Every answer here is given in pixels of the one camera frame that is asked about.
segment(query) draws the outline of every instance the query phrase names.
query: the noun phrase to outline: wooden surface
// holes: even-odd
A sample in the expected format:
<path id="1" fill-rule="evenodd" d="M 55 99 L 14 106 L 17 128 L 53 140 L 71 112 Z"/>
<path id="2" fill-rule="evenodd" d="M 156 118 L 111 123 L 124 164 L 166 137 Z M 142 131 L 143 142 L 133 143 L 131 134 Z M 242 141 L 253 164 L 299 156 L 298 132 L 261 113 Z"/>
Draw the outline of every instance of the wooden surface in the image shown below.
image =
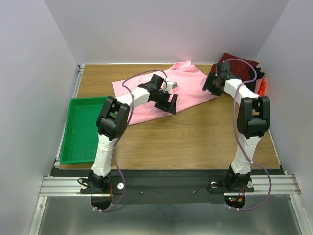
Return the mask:
<path id="1" fill-rule="evenodd" d="M 169 67 L 86 65 L 77 97 L 114 96 L 113 81 L 148 69 Z M 204 74 L 211 69 L 210 65 L 197 67 Z M 224 93 L 175 116 L 129 126 L 116 147 L 118 164 L 122 169 L 228 169 L 237 149 L 232 110 L 233 99 Z M 268 169 L 279 168 L 269 132 L 259 142 L 253 160 Z M 60 165 L 62 169 L 90 167 L 91 164 Z"/>

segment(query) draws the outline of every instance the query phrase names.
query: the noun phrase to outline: white backdrop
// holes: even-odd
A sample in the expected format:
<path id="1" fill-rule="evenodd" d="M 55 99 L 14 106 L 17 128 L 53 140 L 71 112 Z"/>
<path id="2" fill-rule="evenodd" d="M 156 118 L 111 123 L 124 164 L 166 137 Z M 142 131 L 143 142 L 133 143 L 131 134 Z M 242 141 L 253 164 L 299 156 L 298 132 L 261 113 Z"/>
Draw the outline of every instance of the white backdrop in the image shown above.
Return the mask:
<path id="1" fill-rule="evenodd" d="M 282 165 L 296 174 L 313 225 L 313 1 L 290 0 L 257 60 L 268 76 L 271 130 Z"/>
<path id="2" fill-rule="evenodd" d="M 288 0 L 45 0 L 79 64 L 255 59 Z"/>
<path id="3" fill-rule="evenodd" d="M 28 234 L 77 65 L 43 0 L 0 10 L 0 234 Z"/>

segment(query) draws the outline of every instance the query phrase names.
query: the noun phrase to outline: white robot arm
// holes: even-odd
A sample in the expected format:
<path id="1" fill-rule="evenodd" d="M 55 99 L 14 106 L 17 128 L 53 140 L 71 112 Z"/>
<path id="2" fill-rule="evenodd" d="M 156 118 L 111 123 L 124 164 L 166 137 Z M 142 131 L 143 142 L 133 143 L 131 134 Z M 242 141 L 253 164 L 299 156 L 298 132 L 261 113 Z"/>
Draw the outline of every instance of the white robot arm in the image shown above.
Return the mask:
<path id="1" fill-rule="evenodd" d="M 154 74 L 150 82 L 140 84 L 131 94 L 118 98 L 107 97 L 96 122 L 99 142 L 95 161 L 88 176 L 94 188 L 107 188 L 105 177 L 111 171 L 113 149 L 127 128 L 131 107 L 136 108 L 140 104 L 154 101 L 156 108 L 176 114 L 177 94 L 173 94 L 170 102 L 169 98 L 177 83 L 170 81 L 165 81 L 164 85 L 163 83 L 164 79 Z"/>
<path id="2" fill-rule="evenodd" d="M 230 79 L 225 82 L 225 88 L 224 91 L 228 94 L 230 94 L 233 98 L 235 98 L 235 93 L 238 88 L 238 86 L 242 84 L 242 81 L 240 79 Z M 236 102 L 240 105 L 242 98 L 251 98 L 251 99 L 258 99 L 259 96 L 248 89 L 245 85 L 242 85 L 239 88 L 238 95 L 236 98 Z M 251 136 L 249 139 L 247 139 L 244 134 L 239 134 L 239 142 L 240 144 L 245 148 L 245 151 L 249 158 L 253 160 L 253 155 L 255 148 L 260 141 L 262 136 Z M 233 169 L 235 174 L 248 174 L 251 172 L 251 163 L 248 161 L 248 159 L 245 157 L 244 153 L 240 149 L 240 147 L 237 147 L 236 155 L 234 161 L 231 163 L 231 168 Z"/>
<path id="3" fill-rule="evenodd" d="M 231 75 L 229 62 L 221 62 L 216 66 L 217 73 L 210 72 L 203 90 L 209 90 L 218 96 L 225 91 L 240 105 L 237 117 L 237 129 L 240 133 L 239 145 L 235 159 L 229 167 L 227 184 L 228 186 L 233 184 L 243 186 L 250 179 L 250 166 L 253 163 L 256 146 L 269 129 L 269 98 L 259 97 L 249 90 L 238 77 Z"/>

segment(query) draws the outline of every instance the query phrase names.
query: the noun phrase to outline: dark red cloth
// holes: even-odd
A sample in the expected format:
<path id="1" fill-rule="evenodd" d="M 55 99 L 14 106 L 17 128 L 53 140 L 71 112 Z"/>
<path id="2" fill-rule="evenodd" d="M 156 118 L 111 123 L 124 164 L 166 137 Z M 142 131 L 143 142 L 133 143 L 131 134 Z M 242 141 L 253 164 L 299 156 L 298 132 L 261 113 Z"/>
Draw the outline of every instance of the dark red cloth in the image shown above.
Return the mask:
<path id="1" fill-rule="evenodd" d="M 239 57 L 224 53 L 219 62 L 228 60 L 228 59 L 241 59 Z M 249 64 L 251 64 L 254 68 L 259 64 L 256 61 L 253 60 L 245 60 Z M 242 81 L 249 81 L 250 80 L 250 75 L 249 75 L 249 70 L 251 69 L 249 65 L 242 61 L 238 60 L 233 60 L 229 61 L 230 62 L 230 68 L 231 68 L 231 74 L 239 76 Z M 216 66 L 212 66 L 211 69 L 212 72 L 216 73 Z"/>

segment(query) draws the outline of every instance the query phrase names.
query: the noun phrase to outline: green tray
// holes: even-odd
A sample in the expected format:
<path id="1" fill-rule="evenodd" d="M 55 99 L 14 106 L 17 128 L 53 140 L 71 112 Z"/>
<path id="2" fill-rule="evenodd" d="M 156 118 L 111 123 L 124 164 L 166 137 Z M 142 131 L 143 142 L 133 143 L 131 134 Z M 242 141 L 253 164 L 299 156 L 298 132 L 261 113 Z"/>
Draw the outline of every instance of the green tray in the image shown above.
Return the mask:
<path id="1" fill-rule="evenodd" d="M 98 146 L 96 121 L 106 98 L 77 98 L 70 101 L 60 163 L 94 162 Z"/>

